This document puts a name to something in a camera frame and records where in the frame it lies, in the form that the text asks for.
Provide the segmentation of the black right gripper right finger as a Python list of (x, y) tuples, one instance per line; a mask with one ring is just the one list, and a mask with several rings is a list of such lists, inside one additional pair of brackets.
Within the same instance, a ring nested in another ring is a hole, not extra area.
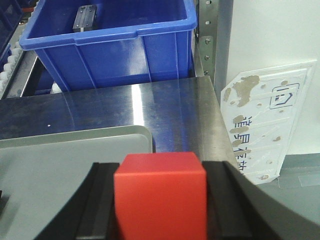
[(318, 240), (320, 226), (251, 183), (227, 161), (204, 161), (209, 240)]

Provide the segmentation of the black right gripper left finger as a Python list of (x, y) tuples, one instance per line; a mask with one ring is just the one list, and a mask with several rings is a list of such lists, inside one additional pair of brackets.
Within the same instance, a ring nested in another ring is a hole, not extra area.
[(82, 184), (36, 240), (118, 240), (114, 173), (119, 163), (92, 164)]

